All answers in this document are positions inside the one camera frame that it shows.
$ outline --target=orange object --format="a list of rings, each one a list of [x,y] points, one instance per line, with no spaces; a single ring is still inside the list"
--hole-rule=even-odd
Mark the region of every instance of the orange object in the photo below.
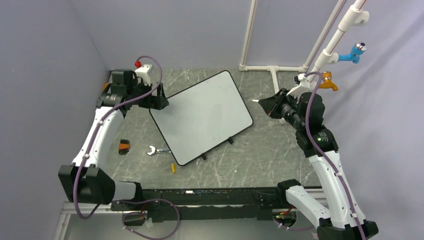
[[[130,151],[130,141],[126,139],[121,139],[119,142],[118,153],[120,155],[125,155]]]
[[[290,213],[290,211],[291,211],[293,208],[294,208],[294,206],[293,206],[293,205],[291,205],[291,206],[290,206],[290,208],[289,208],[287,211],[283,211],[283,212],[281,212],[281,213],[280,213],[280,215],[287,215],[287,214],[289,214],[289,213]]]
[[[324,80],[324,83],[321,83],[319,85],[320,89],[332,89],[333,91],[339,90],[339,88],[331,82],[332,74],[330,71],[323,71],[322,79]]]
[[[120,143],[119,144],[119,150],[129,149],[129,148],[130,148],[130,145],[129,144],[124,144],[124,143]]]

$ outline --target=marble floor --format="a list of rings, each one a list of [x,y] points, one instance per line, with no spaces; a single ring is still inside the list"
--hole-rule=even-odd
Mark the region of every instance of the marble floor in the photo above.
[[[318,177],[296,144],[295,131],[271,119],[252,99],[274,94],[271,74],[266,71],[241,72],[238,69],[165,69],[165,94],[173,95],[223,70],[229,70],[247,108],[253,126],[172,173],[171,154],[148,156],[149,146],[167,148],[149,110],[133,106],[113,141],[105,171],[114,180],[140,182],[143,188],[238,188],[275,187],[278,182],[297,179],[304,186],[319,186]],[[292,88],[295,72],[278,72],[280,87]],[[120,139],[131,143],[126,155],[118,154]]]

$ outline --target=black metal base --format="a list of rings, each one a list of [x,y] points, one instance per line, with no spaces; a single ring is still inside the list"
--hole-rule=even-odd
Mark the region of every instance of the black metal base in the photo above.
[[[257,219],[272,220],[273,209],[287,209],[277,195],[276,187],[143,189],[143,200],[166,199],[175,204],[181,220]],[[112,211],[140,211],[142,205],[113,202]],[[147,218],[154,223],[172,221],[176,213],[163,202],[146,204]],[[129,226],[142,225],[138,216],[125,218]]]
[[[319,227],[316,229],[320,240],[361,240],[361,234],[357,226],[345,226],[345,229],[333,227],[330,219],[320,219]],[[361,225],[366,239],[370,239],[379,233],[379,228],[374,221],[364,220]]]
[[[59,179],[68,201],[73,202],[74,182],[78,167],[62,165]],[[78,183],[77,199],[85,204],[109,204],[114,198],[115,182],[97,167],[84,167]]]

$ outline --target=purple cable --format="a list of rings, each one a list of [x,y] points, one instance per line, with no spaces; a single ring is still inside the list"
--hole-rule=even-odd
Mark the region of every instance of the purple cable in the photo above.
[[[137,58],[137,61],[139,61],[140,59],[142,59],[142,58],[148,58],[148,59],[151,59],[156,65],[157,65],[157,68],[159,68],[159,81],[157,82],[157,84],[156,84],[156,86],[154,86],[150,91],[148,91],[148,92],[146,92],[145,94],[143,94],[143,95],[141,95],[141,96],[138,96],[138,97],[136,97],[136,98],[133,98],[133,99],[130,99],[130,100],[128,100],[128,101],[124,101],[124,102],[121,102],[120,104],[118,104],[118,105],[116,105],[116,106],[114,106],[114,107],[112,107],[112,109],[110,109],[109,111],[107,111],[106,112],[106,114],[104,115],[104,116],[102,116],[101,117],[101,119],[100,119],[100,121],[97,123],[97,125],[95,126],[95,129],[94,129],[94,131],[93,131],[93,134],[92,134],[92,136],[91,136],[91,139],[90,139],[90,142],[88,142],[88,145],[87,145],[87,149],[85,150],[85,154],[84,154],[84,156],[82,157],[82,161],[81,161],[81,163],[80,163],[80,165],[79,165],[79,167],[78,167],[78,171],[76,172],[76,176],[75,176],[75,181],[74,181],[74,183],[73,183],[73,191],[72,191],[72,198],[73,198],[73,205],[74,205],[74,207],[75,207],[75,211],[76,211],[76,214],[78,215],[78,217],[80,217],[81,219],[84,219],[84,220],[86,220],[86,219],[89,219],[93,214],[94,214],[94,212],[96,211],[96,209],[99,207],[99,205],[100,204],[97,204],[95,207],[94,207],[94,209],[90,212],[90,214],[88,215],[88,216],[84,216],[82,213],[81,213],[81,210],[80,210],[80,207],[78,206],[78,199],[77,199],[77,194],[78,194],[78,182],[80,181],[80,176],[81,176],[81,172],[83,171],[83,167],[86,165],[86,161],[87,161],[87,157],[85,156],[85,155],[89,155],[90,154],[90,150],[92,149],[92,147],[93,147],[93,144],[94,144],[94,141],[96,140],[96,136],[97,136],[97,133],[99,132],[99,129],[100,129],[100,127],[102,126],[102,124],[100,124],[100,122],[104,122],[105,120],[106,120],[106,118],[113,112],[113,111],[116,111],[117,109],[119,109],[120,107],[122,107],[122,106],[124,106],[124,105],[127,105],[127,104],[130,104],[130,103],[133,103],[133,102],[135,102],[135,101],[138,101],[138,100],[140,100],[140,99],[143,99],[143,98],[145,98],[145,97],[147,97],[147,96],[149,96],[150,94],[152,94],[153,93],[153,91],[155,91],[160,85],[161,85],[161,82],[162,82],[162,68],[161,68],[161,65],[158,63],[158,61],[156,61],[156,59],[154,59],[153,57],[151,57],[151,56],[148,56],[148,55],[143,55],[143,56],[140,56],[139,58]]]
[[[128,217],[128,216],[130,216],[130,215],[136,215],[136,214],[139,215],[140,214],[139,212],[134,212],[134,211],[133,212],[129,212],[129,213],[125,214],[122,217],[123,228],[126,229],[126,230],[128,230],[128,231],[130,231],[131,233],[137,234],[138,236],[140,236],[142,238],[145,238],[145,239],[149,239],[149,240],[164,240],[164,239],[167,239],[167,238],[171,237],[178,230],[178,227],[180,226],[180,223],[181,223],[181,221],[180,221],[180,213],[178,212],[177,207],[172,202],[170,202],[170,201],[168,201],[166,199],[161,199],[161,198],[149,199],[149,200],[146,200],[146,201],[119,200],[120,203],[124,203],[124,204],[135,204],[135,205],[146,204],[146,203],[155,202],[155,201],[162,201],[162,202],[168,203],[176,211],[176,225],[175,225],[175,228],[170,232],[170,234],[168,234],[168,235],[166,235],[164,237],[155,238],[155,237],[149,237],[149,236],[143,235],[143,234],[139,233],[138,231],[135,231],[135,230],[127,227],[125,225],[125,218]]]
[[[317,93],[318,89],[320,88],[321,81],[323,80],[323,75],[318,71],[309,72],[309,73],[305,74],[305,77],[307,77],[309,75],[313,75],[313,74],[318,75],[319,78],[316,81],[316,86],[313,89],[312,94],[310,95],[309,102],[307,103],[307,107],[306,107],[306,134],[307,134],[307,137],[309,138],[310,142],[312,143],[313,147],[325,158],[325,160],[327,160],[328,164],[330,164],[331,168],[337,174],[339,172],[339,170],[337,169],[336,165],[333,163],[333,161],[331,161],[331,159],[326,155],[326,153],[320,148],[320,146],[318,146],[318,144],[314,141],[312,134],[311,134],[311,130],[309,129],[309,115],[311,113],[312,101],[314,100],[315,94]],[[349,192],[348,186],[346,185],[345,179],[341,175],[338,176],[338,179],[340,180],[341,185],[343,185],[343,189],[344,189],[344,192],[346,193],[347,200],[349,201],[349,205],[350,205],[350,209],[352,211],[352,214],[355,214],[356,211],[355,211],[354,202],[352,200],[352,196],[351,196],[351,193]],[[356,222],[356,225],[358,226],[360,236],[362,237],[363,240],[366,240],[367,238],[365,237],[365,233],[364,233],[364,230],[362,229],[362,226],[361,226],[361,223],[359,222],[359,219],[357,217],[354,217],[354,220]]]
[[[308,226],[308,227],[303,227],[303,228],[291,228],[291,227],[287,227],[282,225],[281,223],[279,223],[275,218],[273,218],[274,222],[278,225],[279,228],[284,228],[287,231],[295,231],[295,232],[303,232],[303,231],[308,231],[314,228],[314,226]]]

